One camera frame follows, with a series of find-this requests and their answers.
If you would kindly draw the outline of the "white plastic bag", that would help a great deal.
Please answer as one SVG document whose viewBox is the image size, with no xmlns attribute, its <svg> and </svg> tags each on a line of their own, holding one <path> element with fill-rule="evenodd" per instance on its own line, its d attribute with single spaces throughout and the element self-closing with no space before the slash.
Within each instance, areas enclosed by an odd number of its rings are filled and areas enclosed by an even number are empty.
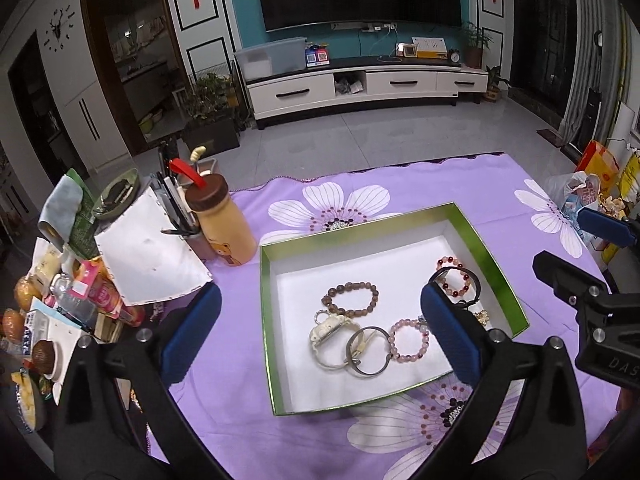
<svg viewBox="0 0 640 480">
<path fill-rule="evenodd" d="M 588 243 L 593 235 L 585 232 L 578 224 L 578 214 L 584 208 L 598 210 L 601 182 L 596 174 L 577 171 L 574 174 L 561 174 L 550 177 L 542 186 L 570 222 L 580 238 Z"/>
</svg>

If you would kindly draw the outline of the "orange snack bag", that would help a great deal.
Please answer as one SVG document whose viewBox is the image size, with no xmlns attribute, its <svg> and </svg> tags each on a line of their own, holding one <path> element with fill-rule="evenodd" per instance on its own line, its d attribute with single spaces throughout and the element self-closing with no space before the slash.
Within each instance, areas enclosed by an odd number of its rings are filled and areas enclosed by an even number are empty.
<svg viewBox="0 0 640 480">
<path fill-rule="evenodd" d="M 616 185 L 620 166 L 614 155 L 600 142 L 591 140 L 582 158 L 576 166 L 577 171 L 585 171 L 586 174 L 595 174 L 600 181 L 600 192 L 610 194 L 612 187 Z"/>
</svg>

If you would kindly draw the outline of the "white small box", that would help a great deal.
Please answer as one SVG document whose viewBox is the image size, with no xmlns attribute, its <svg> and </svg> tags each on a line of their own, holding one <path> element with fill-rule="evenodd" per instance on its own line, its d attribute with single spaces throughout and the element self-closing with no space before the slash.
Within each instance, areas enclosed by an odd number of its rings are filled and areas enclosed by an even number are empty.
<svg viewBox="0 0 640 480">
<path fill-rule="evenodd" d="M 82 336 L 87 336 L 87 333 L 75 322 L 36 297 L 32 298 L 26 314 L 25 328 L 30 336 L 30 352 L 35 353 L 35 345 L 40 341 L 47 343 L 49 364 L 46 369 L 49 373 L 44 374 L 44 377 L 52 382 L 53 400 L 58 403 L 76 344 Z"/>
</svg>

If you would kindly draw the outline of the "purple floral tablecloth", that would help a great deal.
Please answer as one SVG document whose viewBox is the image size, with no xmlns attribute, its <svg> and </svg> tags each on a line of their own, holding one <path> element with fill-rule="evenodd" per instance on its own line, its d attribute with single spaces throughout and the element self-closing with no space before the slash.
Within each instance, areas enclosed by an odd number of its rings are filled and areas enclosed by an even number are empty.
<svg viewBox="0 0 640 480">
<path fill-rule="evenodd" d="M 209 263 L 221 311 L 169 389 L 237 479 L 405 479 L 470 388 L 433 334 L 424 285 L 442 258 L 482 286 L 474 310 L 518 342 L 578 350 L 575 311 L 536 279 L 538 252 L 600 270 L 541 186 L 508 155 L 450 158 L 235 192 L 259 247 Z"/>
</svg>

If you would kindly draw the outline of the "white paper sheet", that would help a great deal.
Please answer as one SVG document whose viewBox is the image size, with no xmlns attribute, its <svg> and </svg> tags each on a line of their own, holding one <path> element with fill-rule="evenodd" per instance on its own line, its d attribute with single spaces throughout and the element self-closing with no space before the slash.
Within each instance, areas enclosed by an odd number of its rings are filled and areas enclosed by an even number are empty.
<svg viewBox="0 0 640 480">
<path fill-rule="evenodd" d="M 104 266 L 127 306 L 188 296 L 213 279 L 188 243 L 168 232 L 171 227 L 160 200 L 146 188 L 96 234 Z"/>
</svg>

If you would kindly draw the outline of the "silver metal bangle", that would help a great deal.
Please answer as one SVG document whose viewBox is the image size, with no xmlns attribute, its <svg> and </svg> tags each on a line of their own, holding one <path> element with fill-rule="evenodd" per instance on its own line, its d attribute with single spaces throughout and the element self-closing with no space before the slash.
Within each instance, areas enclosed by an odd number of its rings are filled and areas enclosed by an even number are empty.
<svg viewBox="0 0 640 480">
<path fill-rule="evenodd" d="M 358 377 L 381 375 L 393 359 L 390 334 L 378 326 L 360 328 L 347 341 L 345 358 L 348 368 Z"/>
</svg>

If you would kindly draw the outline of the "green cardboard box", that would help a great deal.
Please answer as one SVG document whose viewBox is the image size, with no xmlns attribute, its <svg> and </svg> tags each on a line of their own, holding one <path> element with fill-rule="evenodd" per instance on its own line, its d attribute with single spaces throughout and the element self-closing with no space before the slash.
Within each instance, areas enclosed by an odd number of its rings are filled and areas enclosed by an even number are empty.
<svg viewBox="0 0 640 480">
<path fill-rule="evenodd" d="M 348 282 L 378 288 L 374 310 L 356 324 L 389 330 L 421 315 L 421 292 L 440 260 L 452 257 L 480 280 L 466 300 L 486 312 L 488 327 L 510 336 L 528 329 L 526 314 L 480 234 L 454 203 L 374 220 L 359 226 L 265 244 L 259 249 L 262 339 L 273 414 L 317 413 L 384 399 L 422 386 L 451 370 L 437 339 L 425 356 L 390 362 L 373 378 L 345 363 L 355 332 L 343 327 L 317 350 L 310 332 L 326 319 L 322 297 Z"/>
</svg>

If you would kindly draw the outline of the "light blue folded cloth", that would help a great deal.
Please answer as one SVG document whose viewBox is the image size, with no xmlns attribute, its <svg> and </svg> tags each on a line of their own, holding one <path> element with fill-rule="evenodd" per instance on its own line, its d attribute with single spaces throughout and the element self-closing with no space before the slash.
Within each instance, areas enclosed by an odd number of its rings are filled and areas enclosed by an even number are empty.
<svg viewBox="0 0 640 480">
<path fill-rule="evenodd" d="M 64 174 L 42 207 L 38 229 L 60 252 L 70 240 L 83 197 L 81 186 Z"/>
</svg>

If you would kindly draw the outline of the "bear print drink bottle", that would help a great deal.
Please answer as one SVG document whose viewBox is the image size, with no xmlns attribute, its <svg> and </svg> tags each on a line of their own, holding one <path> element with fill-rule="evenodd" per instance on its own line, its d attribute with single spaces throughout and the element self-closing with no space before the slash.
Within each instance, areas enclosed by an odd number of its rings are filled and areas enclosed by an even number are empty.
<svg viewBox="0 0 640 480">
<path fill-rule="evenodd" d="M 232 200 L 226 179 L 216 172 L 200 174 L 180 158 L 171 159 L 169 169 L 190 182 L 184 200 L 214 253 L 229 266 L 248 263 L 257 252 L 257 240 Z"/>
</svg>

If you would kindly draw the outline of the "small alarm clock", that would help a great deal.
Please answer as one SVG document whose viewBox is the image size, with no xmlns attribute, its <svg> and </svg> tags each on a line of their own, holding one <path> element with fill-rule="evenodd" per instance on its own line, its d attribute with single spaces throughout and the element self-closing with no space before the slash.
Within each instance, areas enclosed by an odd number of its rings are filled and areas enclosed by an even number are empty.
<svg viewBox="0 0 640 480">
<path fill-rule="evenodd" d="M 459 63 L 461 60 L 460 51 L 457 49 L 451 49 L 448 51 L 448 61 L 450 63 Z"/>
</svg>

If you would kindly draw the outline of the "potted plant right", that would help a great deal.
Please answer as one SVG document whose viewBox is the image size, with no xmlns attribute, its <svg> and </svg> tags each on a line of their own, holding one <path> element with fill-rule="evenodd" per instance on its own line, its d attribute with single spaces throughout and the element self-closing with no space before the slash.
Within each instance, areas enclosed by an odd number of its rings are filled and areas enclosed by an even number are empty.
<svg viewBox="0 0 640 480">
<path fill-rule="evenodd" d="M 464 22 L 460 27 L 460 39 L 463 47 L 464 64 L 472 68 L 481 68 L 483 54 L 489 50 L 492 38 L 471 22 Z"/>
</svg>

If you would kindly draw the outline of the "pen holder with pens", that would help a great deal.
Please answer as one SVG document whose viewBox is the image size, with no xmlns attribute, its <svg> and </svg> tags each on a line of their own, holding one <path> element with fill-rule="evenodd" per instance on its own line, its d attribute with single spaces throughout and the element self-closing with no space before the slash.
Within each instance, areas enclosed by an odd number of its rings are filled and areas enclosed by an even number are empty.
<svg viewBox="0 0 640 480">
<path fill-rule="evenodd" d="M 157 154 L 160 170 L 152 174 L 151 188 L 160 200 L 160 204 L 164 207 L 171 223 L 171 228 L 163 230 L 163 233 L 181 236 L 201 260 L 214 260 L 216 255 L 212 246 L 208 244 L 198 220 L 195 219 L 180 194 L 181 186 L 178 182 L 178 174 L 169 168 L 171 159 L 179 157 L 177 140 L 169 138 L 160 142 Z"/>
</svg>

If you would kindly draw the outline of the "white tv cabinet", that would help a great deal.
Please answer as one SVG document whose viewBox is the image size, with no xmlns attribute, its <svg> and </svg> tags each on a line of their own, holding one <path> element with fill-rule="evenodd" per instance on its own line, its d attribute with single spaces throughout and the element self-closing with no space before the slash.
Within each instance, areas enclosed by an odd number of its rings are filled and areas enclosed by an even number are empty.
<svg viewBox="0 0 640 480">
<path fill-rule="evenodd" d="M 246 85 L 258 122 L 352 104 L 481 96 L 488 73 L 446 60 L 338 58 L 328 65 L 256 79 Z"/>
</svg>

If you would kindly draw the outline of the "translucent plastic storage bin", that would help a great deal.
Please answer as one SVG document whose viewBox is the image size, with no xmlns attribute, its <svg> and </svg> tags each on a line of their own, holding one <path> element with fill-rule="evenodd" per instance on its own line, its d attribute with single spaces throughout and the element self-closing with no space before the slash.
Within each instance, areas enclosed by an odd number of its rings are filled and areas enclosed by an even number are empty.
<svg viewBox="0 0 640 480">
<path fill-rule="evenodd" d="M 246 82 L 297 72 L 306 68 L 306 38 L 294 37 L 258 44 L 235 52 Z"/>
</svg>

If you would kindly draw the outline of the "deer wall clock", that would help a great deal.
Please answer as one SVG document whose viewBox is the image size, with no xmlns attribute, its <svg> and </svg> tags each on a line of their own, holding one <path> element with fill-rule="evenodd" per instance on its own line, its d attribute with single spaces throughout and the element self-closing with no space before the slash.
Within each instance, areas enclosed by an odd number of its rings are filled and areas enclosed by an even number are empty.
<svg viewBox="0 0 640 480">
<path fill-rule="evenodd" d="M 75 9 L 68 4 L 59 6 L 53 13 L 44 29 L 42 46 L 49 52 L 61 52 L 70 42 L 70 33 L 75 28 Z"/>
</svg>

